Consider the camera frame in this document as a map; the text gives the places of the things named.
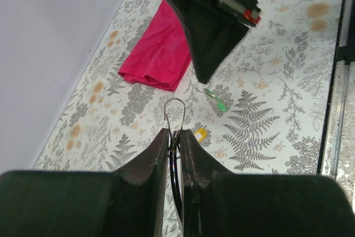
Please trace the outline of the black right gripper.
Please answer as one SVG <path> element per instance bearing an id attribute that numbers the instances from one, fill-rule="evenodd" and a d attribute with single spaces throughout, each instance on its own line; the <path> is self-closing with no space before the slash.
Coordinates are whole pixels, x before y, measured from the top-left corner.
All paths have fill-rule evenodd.
<path id="1" fill-rule="evenodd" d="M 261 19 L 258 0 L 166 0 L 177 14 L 196 77 L 206 84 Z"/>

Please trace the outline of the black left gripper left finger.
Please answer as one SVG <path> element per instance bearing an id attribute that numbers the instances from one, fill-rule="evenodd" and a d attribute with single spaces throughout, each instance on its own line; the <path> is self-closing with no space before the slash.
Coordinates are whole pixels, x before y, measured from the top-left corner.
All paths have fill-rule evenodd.
<path id="1" fill-rule="evenodd" d="M 1 176 L 2 236 L 160 236 L 169 133 L 113 172 Z"/>

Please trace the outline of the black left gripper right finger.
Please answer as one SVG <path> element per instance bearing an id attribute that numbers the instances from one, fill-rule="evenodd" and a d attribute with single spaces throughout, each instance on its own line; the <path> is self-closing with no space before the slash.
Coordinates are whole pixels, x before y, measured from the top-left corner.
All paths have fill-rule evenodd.
<path id="1" fill-rule="evenodd" d="M 235 174 L 180 136 L 184 236 L 353 236 L 341 187 L 321 175 Z"/>

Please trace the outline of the green key tag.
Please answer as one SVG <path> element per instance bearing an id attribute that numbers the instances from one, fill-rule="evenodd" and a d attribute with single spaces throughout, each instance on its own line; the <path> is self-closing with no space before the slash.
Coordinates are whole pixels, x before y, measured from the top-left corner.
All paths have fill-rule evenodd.
<path id="1" fill-rule="evenodd" d="M 212 90 L 210 90 L 209 88 L 204 88 L 203 93 L 211 103 L 212 108 L 216 113 L 218 111 L 221 112 L 227 111 L 226 107 L 224 106 L 220 98 Z"/>

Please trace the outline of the metal keyring with clips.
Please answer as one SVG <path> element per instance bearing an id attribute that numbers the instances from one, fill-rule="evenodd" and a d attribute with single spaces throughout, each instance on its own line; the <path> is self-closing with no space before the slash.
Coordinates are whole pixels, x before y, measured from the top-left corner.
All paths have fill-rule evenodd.
<path id="1" fill-rule="evenodd" d="M 167 113 L 167 105 L 171 101 L 179 101 L 183 105 L 183 115 L 182 115 L 182 121 L 181 121 L 181 126 L 180 126 L 179 130 L 172 130 L 171 126 L 170 126 L 169 116 Z M 178 156 L 178 153 L 181 154 L 180 135 L 181 135 L 181 132 L 182 132 L 182 129 L 184 126 L 185 116 L 186 116 L 186 105 L 181 99 L 170 98 L 169 100 L 167 100 L 165 102 L 165 104 L 164 104 L 164 120 L 167 122 L 169 136 L 170 136 L 169 147 L 168 147 L 170 184 L 171 184 L 171 190 L 172 190 L 175 210 L 176 210 L 176 214 L 177 214 L 177 218 L 179 220 L 180 226 L 182 226 L 182 197 L 181 197 L 180 187 L 179 187 L 179 176 L 178 176 L 178 166 L 177 166 L 178 161 L 177 160 L 180 159 L 180 156 Z"/>

